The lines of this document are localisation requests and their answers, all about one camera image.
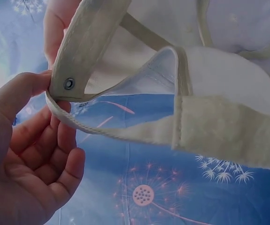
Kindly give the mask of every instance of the canvas bag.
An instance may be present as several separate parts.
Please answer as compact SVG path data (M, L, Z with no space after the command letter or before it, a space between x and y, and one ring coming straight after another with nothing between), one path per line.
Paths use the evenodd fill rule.
M202 5L197 3L199 12ZM168 144L176 150L270 168L270 76L237 54L176 47L128 14L130 4L131 0L80 3L54 64L46 93L50 110L86 133ZM133 75L94 73L119 25L157 53ZM136 93L174 94L174 115L127 128L94 128L76 121L56 103Z

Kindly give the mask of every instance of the blue fabric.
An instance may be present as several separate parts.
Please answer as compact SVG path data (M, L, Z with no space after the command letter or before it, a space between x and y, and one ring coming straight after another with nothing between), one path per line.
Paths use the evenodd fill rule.
M47 68L43 0L0 0L0 79ZM33 98L16 124L45 104ZM91 126L125 127L173 113L173 96L100 97L73 104ZM48 225L270 225L270 170L159 147L77 133L86 150L76 194Z

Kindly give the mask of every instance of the canvas strap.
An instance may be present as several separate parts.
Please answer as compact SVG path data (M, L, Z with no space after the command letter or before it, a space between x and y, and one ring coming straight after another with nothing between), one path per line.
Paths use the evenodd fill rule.
M255 64L235 54L205 47L184 50L168 46L161 49L137 73L154 68L153 65L168 53L174 56L174 114L157 121L127 128L97 128L82 124L62 110L57 105L57 100L90 101L104 93L125 87L130 79L137 76L127 77L101 93L84 94L94 66L102 57L118 25L123 21L122 25L128 24L128 27L129 21L133 20L131 17L127 19L128 15L125 17L130 0L100 0L98 9L94 9L92 2L94 1L82 1L77 9L60 47L50 89L46 93L47 105L60 121L90 134L125 141L171 145L177 150L248 166L270 168L270 111L258 110L257 102L254 101L251 102L255 104L252 107L245 104L245 98L239 98L238 102L233 101L224 87L219 87L222 91L214 92L213 95L199 89L199 84L203 82L215 85L217 76L222 79L221 84L228 82L223 80L225 75L230 78L240 75L242 79L259 76L265 80L265 88L270 94L270 77ZM155 35L145 30L144 34L137 36L151 40L148 33ZM153 45L154 49L160 48L160 45L146 42ZM162 45L167 44L163 39L161 42ZM199 81L196 80L197 77L204 79ZM64 87L69 78L74 83L73 88L67 90Z

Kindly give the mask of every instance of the dandelion pattern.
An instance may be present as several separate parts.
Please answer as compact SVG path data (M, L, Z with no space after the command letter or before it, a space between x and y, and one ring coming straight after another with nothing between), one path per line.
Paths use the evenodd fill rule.
M119 109L124 110L127 113L130 114L135 114L135 112L123 105L117 104L115 102L109 102L109 101L98 101L96 99L89 101L89 102L82 102L82 103L74 103L72 105L72 109L71 109L71 114L73 117L76 117L78 115L82 115L85 112L87 112L93 105L97 104L97 103L102 103L102 104L110 104L110 105L114 105Z
M13 9L21 15L34 13L42 13L43 5L47 4L48 0L10 0L14 5Z
M128 206L131 225L157 224L155 218L175 217L192 225L208 225L180 214L182 203L191 194L190 184L180 178L177 169L166 169L153 163L143 167L133 166L128 170L126 179L117 181L118 190L113 193L115 208L124 220L121 212Z
M239 164L202 155L197 155L195 159L200 162L199 168L205 170L203 177L215 180L217 183L229 183L232 180L247 183L254 179L253 172L245 171Z

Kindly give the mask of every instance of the white fabric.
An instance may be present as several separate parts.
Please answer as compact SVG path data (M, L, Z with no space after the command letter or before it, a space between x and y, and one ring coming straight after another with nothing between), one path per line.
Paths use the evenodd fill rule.
M82 1L54 65L46 93L50 110L62 122L90 134L169 144L174 149L270 168L270 77L241 56L206 47L165 47L136 75L113 79L110 89L100 93L84 93L87 86L93 90L109 86L102 76L98 80L93 74L95 83L90 79L129 4L130 0L100 0L96 9L96 2ZM162 45L159 39L154 41ZM75 80L71 90L64 89L67 78ZM138 88L145 81L151 86ZM89 101L121 90L174 92L174 115L127 128L95 128L76 121L55 101Z
M207 23L215 47L261 50L270 45L270 0L210 0Z

